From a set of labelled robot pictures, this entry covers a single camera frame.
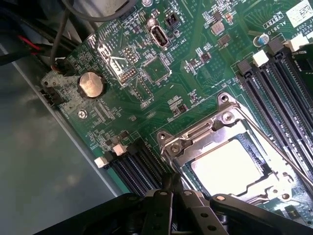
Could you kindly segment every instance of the mounting screw hole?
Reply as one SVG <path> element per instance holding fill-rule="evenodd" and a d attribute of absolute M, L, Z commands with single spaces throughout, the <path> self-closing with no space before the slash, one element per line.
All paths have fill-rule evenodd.
<path fill-rule="evenodd" d="M 165 134 L 160 134 L 160 139 L 161 140 L 165 139 Z"/>
<path fill-rule="evenodd" d="M 216 231 L 217 230 L 217 228 L 215 226 L 213 226 L 213 225 L 207 226 L 207 229 L 210 230 L 210 231 Z"/>
<path fill-rule="evenodd" d="M 290 195 L 288 193 L 285 193 L 282 195 L 282 198 L 288 200 L 290 198 Z"/>
<path fill-rule="evenodd" d="M 222 102 L 226 102 L 226 101 L 228 101 L 228 97 L 226 95 L 223 95 L 221 97 L 221 100 L 222 100 Z"/>

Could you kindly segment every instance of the black wire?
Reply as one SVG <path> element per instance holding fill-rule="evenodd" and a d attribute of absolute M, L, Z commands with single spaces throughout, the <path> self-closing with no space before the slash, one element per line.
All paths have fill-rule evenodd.
<path fill-rule="evenodd" d="M 58 34 L 54 29 L 48 27 L 47 25 L 41 23 L 40 21 L 36 19 L 24 18 L 18 15 L 17 13 L 4 7 L 0 7 L 0 17 L 10 22 L 12 26 L 17 29 L 21 28 L 20 27 L 21 24 L 28 26 L 29 28 L 33 29 L 35 32 L 37 32 L 44 38 L 48 39 L 50 43 L 54 42 L 54 39 Z M 65 36 L 62 36 L 60 46 L 71 52 L 78 46 L 78 43 L 73 42 L 72 40 L 68 39 Z"/>
<path fill-rule="evenodd" d="M 111 21 L 111 20 L 115 20 L 118 17 L 123 16 L 125 13 L 127 13 L 131 8 L 133 8 L 136 3 L 137 0 L 128 0 L 123 6 L 121 6 L 119 9 L 117 9 L 117 11 L 110 15 L 110 16 L 104 16 L 104 17 L 92 17 L 92 16 L 88 16 L 85 15 L 79 11 L 77 11 L 71 4 L 69 0 L 62 0 L 63 4 L 65 5 L 65 7 L 75 16 L 84 19 L 86 21 L 90 21 L 90 22 L 105 22 L 105 21 Z"/>
<path fill-rule="evenodd" d="M 54 42 L 53 42 L 53 46 L 51 49 L 51 56 L 50 56 L 50 64 L 51 64 L 51 68 L 53 70 L 55 69 L 55 57 L 57 54 L 57 50 L 58 50 L 58 47 L 60 45 L 60 41 L 61 41 L 62 35 L 64 33 L 65 26 L 67 24 L 67 20 L 68 20 L 69 15 L 70 15 L 70 11 L 68 9 L 65 9 L 63 16 L 62 16 L 62 19 L 61 19 L 61 23 L 59 26 L 57 36 L 55 37 Z"/>

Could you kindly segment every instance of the white label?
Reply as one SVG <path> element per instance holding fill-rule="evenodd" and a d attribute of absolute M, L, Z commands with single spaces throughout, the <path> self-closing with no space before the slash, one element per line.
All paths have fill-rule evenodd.
<path fill-rule="evenodd" d="M 313 10 L 308 0 L 303 0 L 286 12 L 292 26 L 296 28 L 313 16 Z"/>

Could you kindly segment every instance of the capacitor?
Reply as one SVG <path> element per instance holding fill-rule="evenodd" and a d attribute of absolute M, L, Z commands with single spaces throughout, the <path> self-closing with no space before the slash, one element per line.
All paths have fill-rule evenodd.
<path fill-rule="evenodd" d="M 141 2 L 142 2 L 142 5 L 145 7 L 152 6 L 153 4 L 153 0 L 142 0 Z"/>
<path fill-rule="evenodd" d="M 256 47 L 261 47 L 263 45 L 266 45 L 268 42 L 269 42 L 269 36 L 267 34 L 265 34 L 265 33 L 260 35 L 260 36 L 256 36 L 253 39 L 253 44 Z"/>

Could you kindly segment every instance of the chip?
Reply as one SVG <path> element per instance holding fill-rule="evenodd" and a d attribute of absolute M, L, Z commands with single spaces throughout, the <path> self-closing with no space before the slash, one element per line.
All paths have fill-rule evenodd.
<path fill-rule="evenodd" d="M 211 55 L 210 53 L 205 53 L 201 56 L 201 58 L 203 59 L 204 62 L 207 62 L 211 59 Z"/>
<path fill-rule="evenodd" d="M 112 142 L 110 139 L 108 139 L 108 140 L 106 141 L 106 145 L 111 145 L 111 144 L 113 144 L 113 142 Z"/>
<path fill-rule="evenodd" d="M 126 138 L 126 137 L 128 137 L 128 132 L 127 131 L 123 131 L 120 135 L 119 135 L 119 137 L 121 138 L 121 139 L 124 139 L 124 138 Z"/>
<path fill-rule="evenodd" d="M 179 111 L 180 111 L 181 113 L 185 113 L 185 112 L 187 111 L 187 109 L 186 109 L 186 107 L 185 107 L 184 104 L 183 104 L 183 105 L 180 105 L 180 106 L 178 107 L 178 109 L 179 109 Z"/>
<path fill-rule="evenodd" d="M 215 12 L 215 13 L 213 14 L 213 16 L 214 16 L 214 18 L 215 18 L 217 21 L 219 21 L 219 20 L 222 18 L 221 14 L 220 14 L 218 11 Z"/>
<path fill-rule="evenodd" d="M 224 46 L 229 41 L 230 41 L 230 36 L 229 34 L 226 34 L 225 36 L 222 36 L 217 42 L 220 46 Z"/>
<path fill-rule="evenodd" d="M 225 31 L 224 24 L 220 21 L 216 22 L 214 25 L 212 25 L 211 31 L 213 34 L 219 35 L 220 33 Z"/>
<path fill-rule="evenodd" d="M 170 69 L 158 56 L 144 66 L 151 82 L 158 83 L 170 75 Z"/>

